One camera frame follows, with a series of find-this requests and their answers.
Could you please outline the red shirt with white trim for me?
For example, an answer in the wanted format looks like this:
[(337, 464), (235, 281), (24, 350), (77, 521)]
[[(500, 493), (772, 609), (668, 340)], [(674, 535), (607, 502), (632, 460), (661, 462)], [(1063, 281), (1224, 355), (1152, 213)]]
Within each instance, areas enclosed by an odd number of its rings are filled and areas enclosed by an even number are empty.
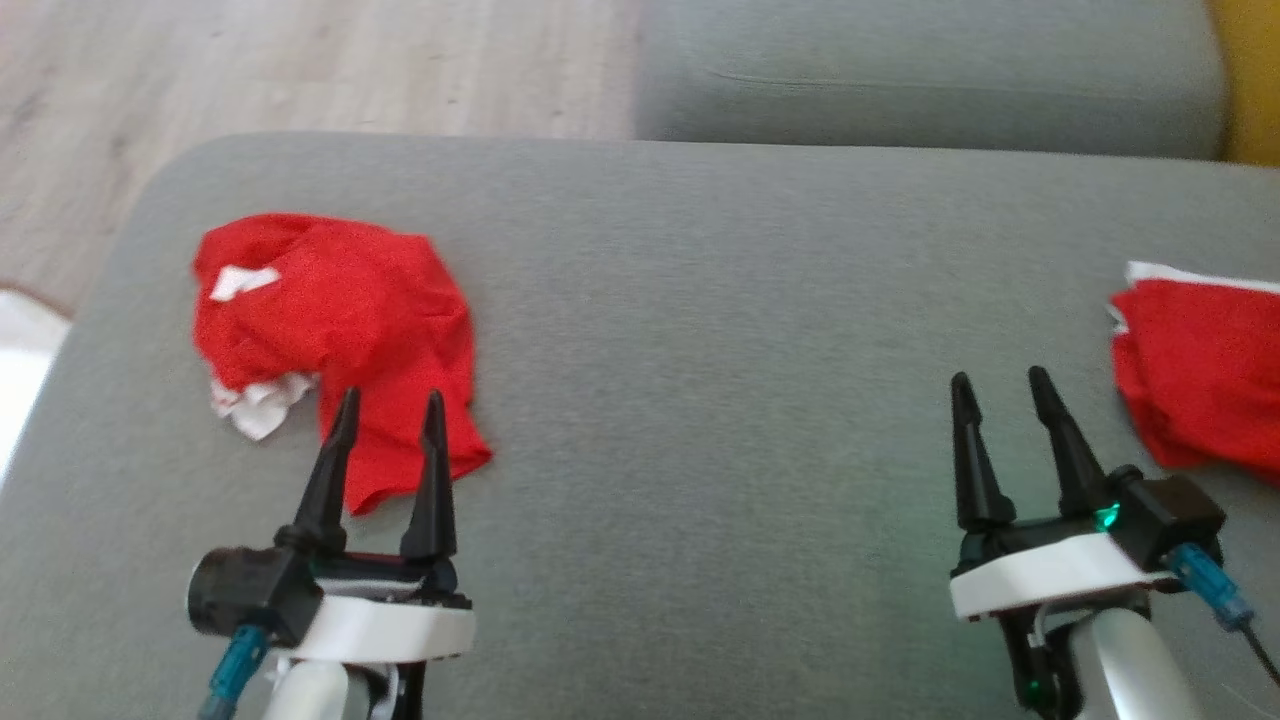
[(192, 264), (193, 342), (211, 405), (252, 441), (280, 428), (307, 392), (326, 434), (360, 392), (344, 505), (353, 515), (412, 495), (428, 397), (445, 401), (451, 478), (492, 450), (471, 414), (476, 341), (468, 302), (428, 237), (292, 213), (209, 231)]

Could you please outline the white laundry basket, brown rim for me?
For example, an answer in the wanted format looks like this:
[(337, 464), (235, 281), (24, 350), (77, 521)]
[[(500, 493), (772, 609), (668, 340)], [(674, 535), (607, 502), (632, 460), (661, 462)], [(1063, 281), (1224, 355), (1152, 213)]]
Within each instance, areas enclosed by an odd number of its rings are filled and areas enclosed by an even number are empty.
[(69, 329), (69, 316), (0, 287), (0, 488)]

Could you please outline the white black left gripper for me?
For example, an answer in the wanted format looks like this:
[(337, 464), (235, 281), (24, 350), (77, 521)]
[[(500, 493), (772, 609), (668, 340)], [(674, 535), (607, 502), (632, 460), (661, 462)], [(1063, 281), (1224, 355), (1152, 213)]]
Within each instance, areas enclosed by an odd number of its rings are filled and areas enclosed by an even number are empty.
[(422, 471), (399, 542), (401, 557), (343, 553), (346, 477), (358, 433), (360, 400), (360, 389), (344, 392), (294, 519), (275, 533), (278, 548), (339, 555), (312, 564), (323, 601), (291, 657), (421, 664), (467, 653), (474, 647), (477, 616), (471, 600), (460, 592), (448, 560), (458, 546), (445, 400), (438, 389), (428, 397), (420, 436)]

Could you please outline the grey fabric sofa back cushion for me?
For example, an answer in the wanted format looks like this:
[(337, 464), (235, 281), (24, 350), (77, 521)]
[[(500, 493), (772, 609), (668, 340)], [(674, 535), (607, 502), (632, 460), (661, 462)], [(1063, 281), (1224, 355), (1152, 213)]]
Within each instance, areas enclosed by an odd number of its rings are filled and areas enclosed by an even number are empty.
[(634, 124), (684, 142), (1216, 159), (1204, 0), (645, 0)]

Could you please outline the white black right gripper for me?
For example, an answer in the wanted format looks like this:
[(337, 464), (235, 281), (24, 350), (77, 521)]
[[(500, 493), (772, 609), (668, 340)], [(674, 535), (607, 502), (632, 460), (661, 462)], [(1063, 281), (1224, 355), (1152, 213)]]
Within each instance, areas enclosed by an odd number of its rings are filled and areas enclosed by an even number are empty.
[(1116, 512), (1100, 465), (1050, 373), (1028, 370), (1039, 423), (1048, 433), (1059, 478), (1059, 514), (1015, 521), (980, 433), (982, 414), (966, 373), (950, 384), (957, 525), (964, 530), (948, 583), (956, 618), (977, 620), (1111, 591), (1174, 583), (1167, 570), (1144, 570), (1108, 533)]

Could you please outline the yellow furniture piece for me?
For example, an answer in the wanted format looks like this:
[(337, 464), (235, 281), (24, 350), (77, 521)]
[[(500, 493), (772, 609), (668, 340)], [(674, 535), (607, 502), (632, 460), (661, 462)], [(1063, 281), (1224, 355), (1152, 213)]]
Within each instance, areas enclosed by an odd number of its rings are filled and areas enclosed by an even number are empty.
[(1280, 168), (1280, 0), (1206, 0), (1222, 45), (1225, 159)]

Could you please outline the grey fabric sofa seat cushion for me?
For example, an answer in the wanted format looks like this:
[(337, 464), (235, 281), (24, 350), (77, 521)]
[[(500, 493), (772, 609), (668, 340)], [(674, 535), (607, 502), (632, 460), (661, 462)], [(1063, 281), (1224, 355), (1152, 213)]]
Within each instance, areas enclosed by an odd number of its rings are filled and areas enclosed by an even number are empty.
[(317, 452), (209, 406), (201, 236), (262, 211), (428, 234), (472, 310), (493, 461), (457, 484), (474, 651), (435, 720), (1029, 720), (960, 623), (948, 383), (1021, 518), (1027, 382), (1155, 465), (1111, 379), (1128, 260), (1280, 279), (1280, 170), (1056, 154), (271, 133), (164, 167), (0, 492), (0, 720), (195, 720), (212, 547), (264, 547)]

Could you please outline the red shorts with white stripe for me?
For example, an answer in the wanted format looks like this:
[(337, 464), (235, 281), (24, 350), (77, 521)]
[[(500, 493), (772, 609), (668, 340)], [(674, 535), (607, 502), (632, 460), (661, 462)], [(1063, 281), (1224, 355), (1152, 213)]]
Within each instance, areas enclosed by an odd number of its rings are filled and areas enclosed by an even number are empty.
[(1152, 459), (1280, 489), (1280, 281), (1130, 261), (1108, 305), (1114, 380)]

